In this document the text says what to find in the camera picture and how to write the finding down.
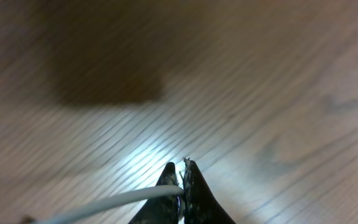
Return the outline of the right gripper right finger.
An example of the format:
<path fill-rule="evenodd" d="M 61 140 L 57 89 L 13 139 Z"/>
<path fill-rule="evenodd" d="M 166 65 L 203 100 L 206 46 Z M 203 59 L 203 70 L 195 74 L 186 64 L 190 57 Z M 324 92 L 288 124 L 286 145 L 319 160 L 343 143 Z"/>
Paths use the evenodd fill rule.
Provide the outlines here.
<path fill-rule="evenodd" d="M 184 162 L 185 224 L 236 224 L 215 199 L 196 162 Z"/>

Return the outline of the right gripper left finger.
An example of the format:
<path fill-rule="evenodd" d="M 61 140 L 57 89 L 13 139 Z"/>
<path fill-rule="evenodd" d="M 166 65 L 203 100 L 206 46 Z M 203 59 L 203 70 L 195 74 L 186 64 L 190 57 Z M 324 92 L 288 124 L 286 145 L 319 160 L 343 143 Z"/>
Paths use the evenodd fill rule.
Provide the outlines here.
<path fill-rule="evenodd" d="M 162 171 L 156 186 L 175 185 L 178 179 L 175 164 L 168 162 Z M 176 195 L 151 198 L 130 220 L 129 224 L 178 224 L 179 201 Z"/>

